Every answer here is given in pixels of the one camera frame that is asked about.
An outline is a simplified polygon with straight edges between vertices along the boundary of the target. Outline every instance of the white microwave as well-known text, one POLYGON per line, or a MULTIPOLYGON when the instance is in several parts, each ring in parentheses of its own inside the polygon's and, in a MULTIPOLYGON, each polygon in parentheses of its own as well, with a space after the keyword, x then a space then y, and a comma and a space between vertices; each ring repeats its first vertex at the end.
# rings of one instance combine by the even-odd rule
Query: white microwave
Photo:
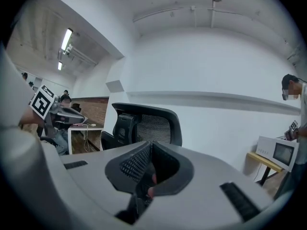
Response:
POLYGON ((291 172, 299 143, 260 136, 256 153, 291 172))

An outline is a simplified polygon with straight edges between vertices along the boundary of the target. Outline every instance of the desk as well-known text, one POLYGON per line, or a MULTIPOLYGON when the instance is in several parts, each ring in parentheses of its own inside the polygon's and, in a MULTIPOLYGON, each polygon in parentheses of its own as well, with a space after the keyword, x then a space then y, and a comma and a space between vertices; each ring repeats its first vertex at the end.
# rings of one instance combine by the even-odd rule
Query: desk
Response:
POLYGON ((78 130, 78 131, 91 131, 91 130, 104 130, 104 126, 101 124, 96 123, 95 121, 91 120, 91 119, 87 119, 84 122, 85 125, 83 126, 76 126, 76 125, 72 125, 68 128, 68 151, 69 154, 72 154, 72 148, 71 148, 71 131, 72 130, 78 130), (96 126, 88 126, 86 124, 96 124, 96 126))
POLYGON ((278 173, 280 173, 283 170, 282 167, 280 167, 276 163, 273 163, 272 161, 256 154, 255 152, 248 152, 247 156, 256 160, 256 161, 258 161, 258 162, 260 162, 260 163, 263 163, 264 165, 267 166, 267 168, 265 169, 265 172, 263 174, 263 177, 262 177, 262 179, 259 183, 261 186, 263 186, 263 184, 264 184, 265 180, 267 179, 271 169, 275 170, 278 173))

